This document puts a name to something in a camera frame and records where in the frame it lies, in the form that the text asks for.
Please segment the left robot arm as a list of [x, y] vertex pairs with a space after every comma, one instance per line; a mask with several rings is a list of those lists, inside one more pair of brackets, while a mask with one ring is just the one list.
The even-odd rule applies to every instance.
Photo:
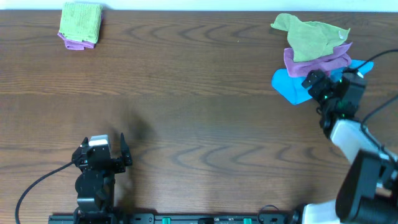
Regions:
[[128, 223], [129, 218], [114, 207], [115, 175], [132, 165], [131, 152], [120, 135], [121, 156], [111, 157], [108, 135], [84, 138], [72, 154], [72, 162], [81, 170], [75, 182], [78, 207], [73, 223]]

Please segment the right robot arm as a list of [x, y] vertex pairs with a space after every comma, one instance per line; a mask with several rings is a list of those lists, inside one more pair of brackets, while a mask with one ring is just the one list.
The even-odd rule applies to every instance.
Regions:
[[351, 167], [335, 200], [307, 204], [297, 223], [397, 223], [397, 155], [377, 141], [355, 114], [367, 82], [347, 69], [338, 81], [312, 70], [302, 82], [318, 102], [320, 127]]

